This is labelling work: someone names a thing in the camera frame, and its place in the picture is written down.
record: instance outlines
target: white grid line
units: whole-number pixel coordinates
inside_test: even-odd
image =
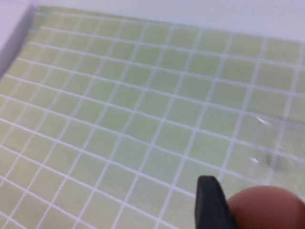
[[[301,66],[301,64],[304,60],[304,57],[305,57],[305,45],[302,44],[301,49],[299,51],[299,57],[298,57],[298,60],[297,60],[298,65],[295,68],[293,81],[292,81],[290,91],[289,91],[289,96],[288,96],[288,99],[287,99],[287,102],[286,102],[286,105],[285,105],[285,108],[284,108],[283,121],[280,123],[278,136],[277,136],[277,139],[275,141],[275,152],[272,154],[270,168],[269,168],[269,171],[268,171],[268,174],[267,174],[267,178],[265,180],[265,183],[267,185],[270,185],[271,181],[272,181],[274,168],[275,168],[275,165],[276,165],[276,162],[277,162],[277,156],[279,155],[279,151],[281,149],[281,144],[282,144],[282,141],[283,141],[283,138],[284,138],[284,132],[285,132],[285,128],[286,128],[286,125],[287,125],[287,119],[289,118],[290,109],[291,109],[291,106],[292,106],[293,98],[294,98],[294,95],[295,95],[296,87],[297,87],[297,84],[298,84],[298,81],[299,81],[299,76],[300,76],[300,73],[301,73],[301,67],[300,66]]]
[[[52,30],[52,31],[60,31],[60,32],[66,32],[66,33],[70,33],[71,31],[68,30],[62,30],[62,29],[57,29],[57,28],[53,28],[53,27],[47,27],[47,26],[42,26],[43,29],[46,30]],[[82,36],[91,36],[91,34],[88,33],[83,33],[83,32],[76,32],[73,31],[73,34],[76,35],[82,35]],[[120,41],[120,42],[125,42],[125,43],[129,43],[129,44],[137,44],[140,43],[141,45],[147,45],[149,47],[155,47],[155,48],[162,48],[162,47],[166,47],[166,48],[171,48],[171,49],[175,49],[177,51],[183,51],[183,52],[189,52],[191,49],[188,48],[182,48],[182,47],[178,47],[178,46],[173,46],[173,45],[168,45],[165,46],[164,44],[153,44],[153,43],[147,43],[147,42],[136,42],[136,41],[131,41],[131,40],[125,40],[125,39],[121,39],[121,38],[114,38],[112,39],[112,37],[108,37],[108,36],[103,36],[103,35],[93,35],[93,37],[97,37],[97,38],[103,38],[106,40],[111,40],[111,41]],[[195,50],[194,51],[197,54],[205,54],[205,55],[209,55],[209,56],[216,56],[216,57],[223,57],[224,53],[223,52],[213,52],[213,51],[204,51],[204,50]],[[250,57],[250,56],[242,56],[242,55],[236,55],[236,54],[227,54],[228,58],[232,58],[235,60],[241,60],[241,61],[250,61],[250,62],[255,62],[257,57]],[[272,64],[272,65],[276,65],[276,66],[281,66],[281,67],[287,67],[287,68],[295,68],[297,65],[301,65],[302,63],[289,63],[289,62],[280,62],[280,61],[275,61],[275,60],[269,60],[269,59],[263,59],[263,62],[265,64]]]
[[[245,110],[247,109],[247,106],[249,105],[249,102],[250,102],[250,99],[251,99],[251,96],[252,96],[252,92],[254,90],[254,84],[255,84],[258,76],[259,76],[259,72],[260,72],[260,68],[261,68],[261,64],[262,64],[262,58],[263,58],[263,56],[266,52],[267,43],[268,43],[268,40],[264,39],[263,43],[262,43],[262,46],[261,46],[260,53],[259,53],[259,58],[257,59],[257,62],[255,63],[254,73],[253,73],[253,76],[251,78],[251,84],[248,87],[247,93],[245,95],[243,105],[242,105],[242,108],[241,108],[241,112],[238,115],[236,125],[235,125],[235,128],[234,128],[234,132],[233,132],[233,136],[232,136],[232,139],[230,140],[230,144],[229,144],[226,156],[225,156],[224,161],[223,161],[222,171],[218,176],[218,179],[220,181],[222,181],[222,179],[224,177],[224,174],[225,174],[224,169],[227,167],[227,165],[230,161],[231,155],[233,153],[233,147],[235,145],[235,140],[238,136],[239,130],[242,126]]]
[[[89,185],[87,185],[87,184],[81,183],[80,181],[75,180],[75,179],[73,179],[72,177],[67,176],[66,174],[64,174],[64,177],[67,177],[69,180],[75,181],[75,182],[77,182],[77,183],[79,183],[79,184],[81,184],[81,185],[84,185],[85,187],[87,187],[87,188],[93,190],[94,192],[100,193],[100,194],[102,194],[102,195],[104,195],[104,196],[106,196],[106,197],[108,197],[108,198],[110,198],[110,199],[112,199],[112,200],[114,200],[114,201],[117,201],[117,202],[123,204],[123,201],[122,201],[122,200],[120,200],[120,199],[118,199],[118,198],[116,198],[116,197],[113,197],[113,196],[111,196],[111,195],[109,195],[109,194],[107,194],[107,193],[105,193],[105,192],[103,192],[103,191],[100,191],[100,190],[98,190],[98,189],[95,190],[93,187],[91,187],[91,186],[89,186]],[[18,185],[18,184],[15,184],[14,182],[12,182],[12,181],[10,181],[10,180],[8,180],[7,182],[8,182],[9,184],[13,185],[14,187],[20,189],[21,191],[26,192],[26,189],[23,188],[22,186],[20,186],[20,185]],[[47,204],[47,205],[51,205],[52,208],[55,208],[56,210],[58,210],[58,211],[60,211],[61,213],[65,214],[65,215],[67,215],[67,216],[69,216],[69,217],[71,217],[72,219],[77,220],[77,217],[74,216],[73,214],[71,214],[71,213],[69,213],[69,212],[67,212],[67,211],[65,211],[65,210],[63,210],[63,209],[61,209],[60,207],[58,207],[58,206],[56,206],[56,205],[51,204],[49,201],[47,201],[47,200],[41,198],[40,196],[36,195],[35,193],[32,193],[31,191],[28,191],[27,193],[28,193],[29,195],[31,195],[32,197],[37,198],[37,199],[40,200],[41,202],[43,202],[43,203],[45,203],[45,204]],[[133,205],[126,204],[126,206],[129,207],[129,208],[131,208],[131,209],[133,209],[133,210],[135,210],[135,211],[137,211],[137,212],[139,212],[139,213],[141,213],[141,214],[143,214],[143,215],[145,215],[145,216],[147,216],[147,217],[149,217],[149,218],[151,218],[151,219],[156,220],[156,217],[155,217],[155,216],[150,215],[150,214],[146,213],[145,211],[136,208],[136,207],[133,206]],[[4,213],[2,213],[2,212],[0,212],[0,215],[3,215],[3,216],[6,217],[6,218],[8,217],[8,216],[6,216],[6,214],[4,214]],[[21,225],[20,223],[16,222],[15,220],[12,220],[12,222],[16,223],[17,225]],[[85,221],[83,221],[83,220],[80,220],[80,223],[86,225],[87,227],[89,227],[89,228],[91,228],[91,229],[96,229],[96,227],[92,226],[91,224],[89,224],[89,223],[87,223],[87,222],[85,222]],[[171,224],[169,224],[169,223],[167,223],[167,222],[165,222],[165,221],[162,221],[162,223],[165,224],[165,225],[167,225],[168,227],[170,227],[170,228],[172,228],[172,229],[177,229],[177,227],[175,227],[174,225],[171,225]]]
[[[44,45],[39,44],[39,43],[34,43],[34,44],[38,45],[38,46],[44,46]],[[168,68],[164,68],[164,67],[161,67],[161,66],[149,65],[149,64],[139,63],[139,62],[131,62],[131,61],[117,59],[117,58],[110,57],[110,56],[101,56],[101,55],[91,54],[91,53],[87,53],[87,52],[70,50],[70,49],[66,49],[66,48],[62,48],[62,47],[55,47],[55,46],[47,46],[47,47],[49,47],[51,49],[59,50],[59,51],[62,51],[62,52],[72,52],[72,53],[75,53],[75,54],[80,54],[80,55],[85,55],[85,56],[90,56],[90,57],[96,57],[96,58],[102,58],[103,60],[105,59],[105,60],[122,62],[122,63],[125,63],[125,64],[132,64],[132,65],[136,65],[136,66],[139,66],[139,67],[146,67],[146,68],[152,68],[152,69],[156,68],[158,70],[165,70],[165,71],[176,73],[176,74],[180,74],[181,73],[181,71],[174,70],[174,69],[168,69]],[[45,63],[40,63],[40,62],[33,62],[31,60],[27,60],[27,59],[20,58],[20,57],[18,59],[21,60],[21,61],[25,61],[25,62],[29,62],[29,63],[35,63],[35,64],[42,65],[42,66],[53,67],[55,69],[59,69],[59,70],[67,71],[67,72],[78,73],[80,75],[85,75],[85,76],[89,76],[89,77],[93,77],[93,78],[103,79],[103,80],[109,81],[109,82],[113,82],[114,81],[114,80],[111,80],[111,79],[102,78],[102,77],[98,77],[98,76],[94,76],[94,75],[90,75],[90,74],[86,74],[86,73],[80,73],[80,72],[77,72],[77,71],[73,71],[73,70],[70,70],[70,69],[57,67],[57,66],[50,65],[50,64],[45,64]],[[196,78],[200,78],[200,79],[205,79],[205,80],[213,80],[214,79],[213,76],[202,75],[202,74],[195,74],[195,73],[190,73],[190,72],[188,72],[188,76],[192,76],[192,77],[196,77]],[[234,80],[224,79],[224,78],[220,78],[220,77],[217,78],[217,81],[222,82],[222,83],[228,83],[228,84],[232,84],[232,85],[237,85],[237,86],[243,86],[243,87],[253,86],[253,85],[251,85],[251,83],[234,81]],[[303,96],[303,97],[305,96],[302,93],[289,92],[288,90],[272,88],[272,87],[263,86],[263,85],[259,85],[259,84],[255,84],[254,87],[255,87],[255,89],[265,90],[265,91],[269,91],[269,92],[273,92],[273,93],[283,93],[283,94],[294,93],[294,94],[299,94],[300,96]]]
[[[81,26],[82,21],[83,21],[83,18],[79,19],[79,21],[77,22],[77,24],[75,25],[75,27],[73,28],[73,30],[78,30],[78,29],[80,28],[80,26]],[[71,36],[70,39],[68,39],[68,41],[67,41],[67,43],[66,43],[65,45],[66,45],[66,46],[69,46],[69,45],[72,43],[72,40],[73,40],[73,36]],[[88,44],[87,44],[86,49],[89,49],[90,44],[91,44],[91,43],[90,43],[90,41],[89,41]],[[79,64],[81,63],[82,60],[83,60],[83,56],[82,56],[82,57],[78,60],[78,62],[74,65],[74,67],[73,67],[74,70],[76,70],[76,69],[78,68],[78,66],[79,66]],[[72,77],[73,77],[73,74],[70,73],[69,76],[67,77],[65,83],[63,84],[62,89],[66,88],[66,87],[68,86],[68,84],[69,84],[69,82],[71,81]],[[52,107],[52,105],[55,104],[56,101],[59,100],[60,95],[61,95],[61,93],[57,93],[57,94],[56,94],[55,98],[53,99],[53,104],[50,105],[51,107]],[[80,109],[80,107],[81,107],[81,101],[79,101],[79,103],[78,103],[77,106],[75,107],[75,109],[74,109],[74,111],[73,111],[73,113],[72,113],[72,116],[74,116],[74,115],[78,112],[78,110]],[[59,136],[57,137],[57,139],[56,139],[56,141],[54,142],[53,146],[52,146],[51,149],[49,150],[47,157],[46,157],[45,160],[43,161],[43,164],[45,164],[45,163],[48,161],[49,157],[51,156],[51,153],[52,153],[53,149],[54,149],[55,146],[60,142],[60,139],[61,139],[62,136],[65,134],[65,132],[66,132],[66,130],[68,129],[68,127],[69,127],[69,125],[70,125],[71,122],[72,122],[72,120],[71,120],[71,119],[68,119],[68,121],[66,122],[65,126],[63,127],[61,133],[59,134]],[[73,164],[72,164],[72,166],[71,166],[71,168],[70,168],[70,170],[69,170],[69,172],[68,172],[68,175],[73,171],[74,166],[76,165],[76,163],[77,163],[77,161],[78,161],[80,155],[81,155],[81,154],[79,153],[78,156],[77,156],[77,158],[74,160],[74,162],[73,162]],[[51,201],[51,204],[52,204],[52,205],[53,205],[55,199],[57,198],[57,196],[59,195],[59,193],[60,193],[60,191],[61,191],[63,185],[64,185],[65,182],[66,182],[66,180],[67,180],[67,179],[65,178],[65,179],[62,181],[62,183],[61,183],[61,185],[59,186],[59,188],[57,189],[57,192],[55,193],[55,195],[54,195],[54,197],[53,197],[53,199],[52,199],[52,201]],[[48,205],[48,208],[45,210],[45,212],[44,212],[42,218],[40,219],[39,223],[37,224],[36,229],[38,229],[38,228],[41,226],[43,220],[45,219],[45,217],[46,217],[46,215],[48,214],[48,212],[49,212],[49,210],[51,209],[51,207],[52,207],[51,205]]]
[[[229,49],[231,48],[231,45],[232,45],[232,42],[233,42],[233,35],[234,35],[233,33],[230,34],[229,39],[228,39],[227,44],[226,44],[226,47],[225,47],[224,53],[228,53],[228,52],[229,52]],[[195,49],[197,48],[197,46],[199,45],[200,37],[197,38],[196,44],[194,45],[194,50],[195,50]],[[223,69],[224,64],[225,64],[225,60],[226,60],[226,56],[223,56],[223,57],[221,58],[220,62],[219,62],[218,68],[217,68],[216,73],[215,73],[215,76],[214,76],[214,80],[212,81],[212,84],[211,84],[211,86],[210,86],[210,89],[209,89],[209,91],[208,91],[208,94],[207,94],[207,96],[206,96],[206,98],[205,98],[205,101],[206,101],[208,104],[209,104],[209,102],[210,102],[210,100],[211,100],[211,98],[212,98],[212,95],[213,95],[214,91],[215,91],[215,88],[216,88],[216,85],[217,85],[217,79],[220,77],[220,74],[221,74],[222,69]],[[186,162],[186,160],[187,160],[187,157],[188,157],[188,155],[189,155],[189,153],[190,153],[190,151],[191,151],[193,142],[194,142],[194,140],[195,140],[195,138],[196,138],[196,135],[197,135],[197,133],[198,133],[197,130],[199,129],[199,126],[200,126],[200,124],[201,124],[201,121],[203,120],[203,117],[204,117],[204,115],[205,115],[206,110],[207,110],[207,106],[202,106],[201,111],[200,111],[200,113],[199,113],[199,115],[198,115],[198,118],[197,118],[197,120],[196,120],[195,129],[193,129],[192,135],[191,135],[191,137],[190,137],[190,139],[189,139],[189,141],[188,141],[188,144],[187,144],[187,146],[186,146],[186,149],[185,149],[185,151],[184,151],[184,153],[183,153],[182,160],[181,160],[181,162],[180,162],[180,164],[179,164],[178,170],[177,170],[176,175],[175,175],[175,177],[174,177],[174,179],[173,179],[172,187],[171,187],[171,189],[170,189],[170,191],[169,191],[169,193],[168,193],[168,195],[167,195],[167,197],[166,197],[166,200],[165,200],[165,202],[164,202],[164,204],[163,204],[163,207],[162,207],[162,209],[161,209],[161,212],[160,212],[160,214],[159,214],[159,217],[158,217],[159,220],[158,220],[157,225],[155,226],[155,229],[158,228],[158,226],[159,226],[159,224],[160,224],[160,220],[163,218],[163,216],[164,216],[164,214],[165,214],[165,211],[166,211],[166,209],[167,209],[167,207],[168,207],[168,205],[169,205],[170,199],[171,199],[172,194],[173,194],[173,191],[174,191],[174,187],[176,187],[177,182],[178,182],[178,180],[179,180],[179,177],[180,177],[180,175],[181,175],[181,173],[182,173],[184,164],[185,164],[185,162]]]
[[[51,34],[50,38],[46,41],[47,43],[50,43],[51,40],[53,39],[54,37],[54,33]],[[42,53],[44,52],[45,48],[42,48],[41,49],[41,52],[39,54],[37,54],[34,59],[37,60],[41,57]],[[25,72],[25,75],[22,76],[22,78],[26,77],[29,73],[30,73],[30,70],[29,71],[26,71]],[[33,94],[31,95],[30,99],[29,99],[29,102],[32,101],[35,96],[37,95],[39,91],[39,88],[36,88],[36,90],[33,92]],[[17,120],[15,121],[16,123],[18,123],[21,118],[23,117],[23,115],[25,114],[26,110],[27,110],[28,106],[25,104],[24,107],[23,107],[23,110],[22,112],[20,113],[20,115],[18,116]],[[43,118],[41,119],[41,121],[39,122],[38,126],[36,127],[36,130],[38,130],[39,126],[43,123]],[[3,141],[1,142],[1,145],[3,145],[3,143],[5,142],[6,138],[8,137],[9,133],[13,130],[14,126],[12,125],[10,130],[7,132],[7,134],[5,135],[5,137],[3,138]],[[18,160],[20,159],[20,156],[24,153],[24,151],[26,150],[28,144],[30,143],[31,139],[34,137],[35,135],[35,132],[32,132],[32,135],[29,137],[29,139],[27,140],[27,142],[25,143],[25,145],[23,146],[21,152],[18,154],[18,156],[15,158],[15,161],[13,162],[13,164],[11,165],[9,171],[7,172],[5,178],[2,180],[2,182],[0,183],[0,187],[3,185],[4,182],[7,182],[8,181],[8,176],[10,175],[10,173],[12,172],[12,170],[14,169],[15,165],[17,164]],[[26,195],[26,192],[23,193],[22,197],[20,198],[20,200],[18,201],[18,203],[16,204],[15,208],[13,209],[13,211],[11,212],[11,214],[9,215],[9,217],[7,218],[6,222],[4,223],[4,225],[2,226],[2,229],[6,227],[6,225],[8,224],[9,221],[12,221],[14,222],[15,220],[12,219],[12,216],[14,215],[15,211],[17,210],[18,206],[20,205],[20,203],[22,202],[22,200],[24,199]]]
[[[54,114],[58,114],[58,115],[62,115],[61,113],[53,112],[53,111],[51,111],[51,110],[50,110],[49,112],[50,112],[50,113],[54,113]],[[82,120],[73,119],[73,118],[71,118],[71,119],[72,119],[72,120],[79,121],[80,123],[84,123],[84,124],[87,124],[87,125],[92,125],[91,123],[88,123],[88,122],[85,122],[85,121],[82,121]],[[21,126],[21,125],[19,125],[19,124],[16,124],[16,123],[14,123],[14,122],[7,121],[7,120],[5,120],[5,119],[3,119],[3,118],[0,118],[0,120],[3,121],[3,122],[5,122],[5,123],[8,123],[8,124],[10,124],[10,125],[16,126],[16,127],[20,128],[20,129],[26,130],[26,131],[28,131],[28,132],[33,132],[31,129],[26,128],[26,127],[23,127],[23,126]],[[172,121],[168,121],[168,120],[167,120],[166,122],[167,122],[167,123],[170,123],[170,124],[173,124],[173,125],[178,125],[178,123],[175,123],[175,122],[172,122]],[[121,134],[121,133],[118,132],[118,131],[110,130],[110,129],[107,129],[107,128],[101,127],[101,126],[97,126],[96,128],[101,129],[101,130],[105,130],[105,131],[108,131],[108,132],[110,132],[110,133],[114,133],[114,134],[117,134],[117,135]],[[200,133],[205,133],[205,134],[208,134],[208,135],[211,135],[211,136],[215,136],[215,137],[219,137],[219,138],[226,139],[226,140],[230,140],[230,139],[231,139],[230,137],[227,137],[227,136],[224,136],[224,135],[220,135],[220,134],[217,134],[217,133],[214,133],[214,132],[209,132],[209,131],[201,130],[201,129],[199,129],[198,132],[200,132]],[[39,136],[41,136],[41,137],[47,138],[47,139],[49,139],[49,140],[52,140],[52,141],[56,140],[56,139],[54,139],[53,137],[50,137],[50,136],[45,135],[45,134],[41,134],[41,133],[35,133],[35,134],[36,134],[36,135],[39,135]],[[144,141],[142,141],[142,140],[139,140],[139,139],[137,139],[137,138],[134,138],[134,137],[132,137],[132,136],[129,136],[129,135],[126,135],[126,134],[123,134],[123,136],[124,136],[124,137],[127,137],[127,138],[129,138],[129,139],[132,139],[132,140],[134,140],[134,141],[136,141],[136,142],[139,142],[139,143],[148,145],[146,142],[144,142]],[[65,142],[62,142],[62,141],[59,141],[59,142],[60,142],[61,144],[65,145],[65,146],[71,147],[71,148],[73,148],[73,149],[76,149],[76,150],[79,149],[79,148],[77,148],[77,147],[75,147],[75,146],[73,146],[73,145],[71,145],[71,144],[68,144],[68,143],[65,143]],[[239,143],[239,144],[242,144],[242,145],[245,145],[245,146],[252,147],[252,148],[258,147],[258,148],[261,149],[261,150],[264,150],[264,151],[267,151],[267,152],[272,152],[271,149],[269,149],[269,148],[267,148],[267,147],[265,147],[265,146],[255,146],[253,143],[249,143],[249,142],[246,142],[246,141],[243,141],[243,140],[235,140],[235,142],[236,142],[236,143]],[[165,152],[168,152],[168,153],[170,153],[170,154],[174,154],[174,155],[176,155],[176,156],[181,156],[180,154],[178,154],[178,153],[176,153],[176,152],[174,152],[174,151],[171,151],[171,150],[162,148],[162,147],[160,147],[160,146],[154,146],[154,147],[157,148],[157,149],[163,150],[163,151],[165,151]],[[97,155],[95,155],[95,154],[93,154],[93,153],[91,153],[91,152],[86,151],[86,153],[87,153],[87,154],[90,154],[91,156],[101,158],[101,157],[99,157],[99,156],[97,156]],[[285,152],[281,152],[280,155],[289,157],[289,158],[291,158],[291,159],[293,159],[293,160],[304,160],[303,158],[300,158],[300,157],[297,157],[297,156],[295,156],[295,155],[288,154],[288,153],[285,153]]]
[[[123,31],[124,26],[125,26],[125,22],[122,21],[122,23],[120,24],[118,30],[116,31],[115,37],[120,36],[120,34],[121,34],[122,31]],[[116,45],[116,42],[112,42],[112,43],[111,43],[110,47],[108,48],[108,50],[107,50],[107,52],[106,52],[106,55],[109,55],[109,54],[113,51],[115,45]],[[104,65],[105,65],[105,61],[103,61],[103,63],[100,65],[100,68],[97,69],[97,73],[99,73],[99,72],[102,70],[102,68],[104,67]],[[124,70],[123,70],[123,72],[122,72],[120,78],[123,78],[123,77],[124,77],[124,75],[125,75],[125,73],[127,72],[128,69],[129,69],[129,66],[125,66],[125,68],[124,68]],[[118,90],[118,85],[116,85],[116,86],[113,88],[113,90],[112,90],[112,92],[111,92],[111,94],[110,94],[110,96],[109,96],[109,98],[108,98],[107,103],[111,103],[111,101],[114,99],[114,97],[115,97],[115,95],[116,95],[116,93],[117,93],[117,90]],[[88,136],[88,138],[87,138],[87,141],[85,142],[85,144],[84,144],[84,146],[83,146],[83,148],[82,148],[83,150],[85,150],[85,148],[86,148],[87,145],[89,144],[90,139],[91,139],[91,137],[93,136],[94,131],[96,130],[97,124],[98,124],[99,121],[105,116],[107,110],[108,110],[108,107],[105,107],[105,108],[103,109],[103,111],[101,112],[101,114],[99,115],[98,119],[96,120],[96,122],[95,122],[95,124],[94,124],[94,127],[92,128],[92,130],[91,130],[91,132],[90,132],[90,134],[89,134],[89,136]],[[104,171],[106,170],[106,166],[103,168],[101,174],[103,174]],[[98,178],[98,180],[96,181],[96,183],[95,183],[95,185],[94,185],[94,188],[95,188],[95,189],[97,189],[97,186],[98,186],[98,184],[99,184],[99,182],[100,182],[100,177]],[[83,206],[82,210],[80,211],[79,215],[77,216],[77,220],[75,221],[75,223],[74,223],[72,229],[75,229],[76,226],[78,225],[78,223],[79,223],[79,221],[81,220],[81,217],[82,217],[82,215],[84,214],[84,212],[85,212],[87,206],[89,205],[89,203],[90,203],[90,201],[91,201],[91,199],[92,199],[94,193],[95,193],[95,191],[92,190],[91,193],[90,193],[90,195],[88,196],[88,199],[87,199],[85,205]]]
[[[169,33],[168,33],[168,35],[167,35],[167,38],[166,38],[165,43],[169,43],[169,41],[170,41],[170,39],[171,39],[171,37],[172,37],[173,31],[174,31],[174,27],[171,26],[171,27],[170,27],[170,31],[169,31]],[[158,56],[158,60],[157,60],[156,66],[159,66],[159,65],[161,64],[161,61],[162,61],[164,55],[165,55],[165,49],[162,49],[161,52],[159,53],[159,56]],[[149,76],[149,79],[147,80],[147,83],[146,83],[146,88],[148,88],[149,85],[151,84],[151,82],[152,82],[152,80],[153,80],[153,77],[155,76],[155,73],[156,73],[156,69],[154,69],[154,70],[151,72],[151,74],[150,74],[150,76]],[[142,102],[142,100],[144,99],[145,93],[146,93],[146,92],[143,92],[143,91],[142,91],[142,93],[141,93],[141,95],[140,95],[140,97],[139,97],[139,99],[138,99],[138,101],[137,101],[137,103],[136,103],[136,105],[135,105],[135,107],[134,107],[135,109],[136,109],[136,108],[139,108],[139,106],[141,105],[141,102]],[[169,103],[168,103],[168,105],[167,105],[167,107],[166,107],[166,110],[164,111],[163,118],[165,118],[165,117],[167,116],[167,113],[169,113],[169,111],[170,111],[170,107],[171,107],[170,103],[171,103],[171,100],[173,100],[173,98],[170,99],[170,101],[169,101]],[[135,115],[135,112],[132,113],[130,119],[128,120],[128,121],[129,121],[128,124],[131,123],[132,118],[134,117],[134,115]],[[114,222],[113,222],[113,225],[112,225],[111,229],[115,229],[116,225],[118,224],[118,222],[119,222],[119,220],[120,220],[120,217],[121,217],[121,215],[122,215],[122,213],[123,213],[123,210],[124,210],[125,206],[127,205],[127,201],[128,201],[128,199],[129,199],[129,197],[130,197],[130,195],[131,195],[131,193],[132,193],[132,191],[133,191],[133,189],[134,189],[134,187],[135,187],[135,185],[136,185],[136,183],[137,183],[137,181],[138,181],[139,175],[141,174],[141,171],[143,170],[143,167],[144,167],[144,165],[145,165],[145,163],[146,163],[146,161],[147,161],[147,159],[148,159],[148,156],[149,156],[149,154],[150,154],[150,151],[151,151],[151,149],[152,149],[152,147],[153,147],[153,145],[154,145],[154,143],[155,143],[155,141],[156,141],[156,139],[157,139],[157,137],[158,137],[158,135],[159,135],[159,133],[160,133],[160,131],[161,131],[162,126],[163,126],[163,121],[161,121],[161,122],[158,124],[158,126],[157,126],[157,129],[156,129],[156,131],[155,131],[155,133],[154,133],[154,135],[153,135],[153,139],[152,139],[151,143],[150,143],[149,146],[148,146],[148,149],[147,149],[147,151],[146,151],[146,153],[145,153],[145,155],[144,155],[143,161],[142,161],[141,164],[140,164],[139,170],[135,173],[136,176],[135,176],[135,178],[134,178],[134,180],[133,180],[133,182],[132,182],[132,184],[131,184],[131,186],[130,186],[130,188],[129,188],[129,190],[128,190],[128,192],[127,192],[125,198],[124,198],[123,204],[121,205],[121,208],[120,208],[120,210],[119,210],[119,212],[118,212],[118,215],[116,216],[116,218],[115,218],[115,220],[114,220]]]

